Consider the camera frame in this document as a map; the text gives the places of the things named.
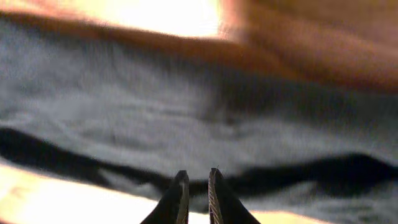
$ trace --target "wooden surface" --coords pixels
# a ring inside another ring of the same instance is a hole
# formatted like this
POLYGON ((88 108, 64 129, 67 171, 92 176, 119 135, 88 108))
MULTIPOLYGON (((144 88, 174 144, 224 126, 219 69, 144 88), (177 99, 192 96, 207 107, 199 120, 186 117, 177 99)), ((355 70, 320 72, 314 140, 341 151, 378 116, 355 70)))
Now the wooden surface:
POLYGON ((398 93, 395 0, 0 0, 0 10, 260 75, 398 93))
MULTIPOLYGON (((6 224, 140 223, 157 202, 0 165, 0 222, 6 224)), ((256 212, 261 223, 325 223, 287 212, 256 212)), ((209 223, 189 214, 189 223, 209 223)))

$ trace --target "brown wooden surface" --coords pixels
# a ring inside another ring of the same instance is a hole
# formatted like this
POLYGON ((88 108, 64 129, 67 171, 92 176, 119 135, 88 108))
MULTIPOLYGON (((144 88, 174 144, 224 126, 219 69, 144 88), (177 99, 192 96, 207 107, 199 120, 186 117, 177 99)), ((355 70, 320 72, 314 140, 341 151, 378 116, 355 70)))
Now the brown wooden surface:
POLYGON ((398 93, 395 0, 0 0, 0 10, 260 75, 398 93))
MULTIPOLYGON (((0 165, 0 222, 7 224, 140 223, 157 202, 0 165)), ((325 223, 287 212, 252 214, 261 223, 325 223)), ((190 213, 191 224, 209 223, 190 213)))

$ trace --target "wood grain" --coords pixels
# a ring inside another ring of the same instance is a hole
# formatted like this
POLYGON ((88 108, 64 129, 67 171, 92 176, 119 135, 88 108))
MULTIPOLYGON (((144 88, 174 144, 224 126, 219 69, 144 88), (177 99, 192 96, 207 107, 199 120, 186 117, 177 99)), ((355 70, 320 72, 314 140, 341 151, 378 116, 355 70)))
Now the wood grain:
POLYGON ((162 2, 0 0, 0 11, 42 29, 259 75, 398 93, 398 1, 162 2))
MULTIPOLYGON (((140 223, 157 202, 0 165, 0 222, 6 224, 140 223)), ((252 214, 261 223, 326 223, 287 212, 252 214)), ((209 223, 189 214, 190 223, 209 223)))

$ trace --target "cloth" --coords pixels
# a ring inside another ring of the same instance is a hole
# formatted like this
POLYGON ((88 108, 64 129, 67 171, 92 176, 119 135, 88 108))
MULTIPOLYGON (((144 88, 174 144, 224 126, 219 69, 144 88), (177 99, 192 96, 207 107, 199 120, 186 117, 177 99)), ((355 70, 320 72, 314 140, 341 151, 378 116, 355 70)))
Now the cloth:
POLYGON ((398 96, 260 77, 0 20, 0 162, 207 212, 218 167, 249 210, 398 220, 398 96))

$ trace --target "gray cloth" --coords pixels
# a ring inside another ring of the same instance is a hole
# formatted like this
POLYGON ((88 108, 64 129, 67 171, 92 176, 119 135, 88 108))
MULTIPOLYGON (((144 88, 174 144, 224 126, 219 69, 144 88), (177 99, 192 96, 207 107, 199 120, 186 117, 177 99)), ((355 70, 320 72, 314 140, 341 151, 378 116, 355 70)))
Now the gray cloth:
POLYGON ((0 20, 0 161, 193 210, 219 167, 248 209, 398 220, 398 96, 247 74, 0 20))

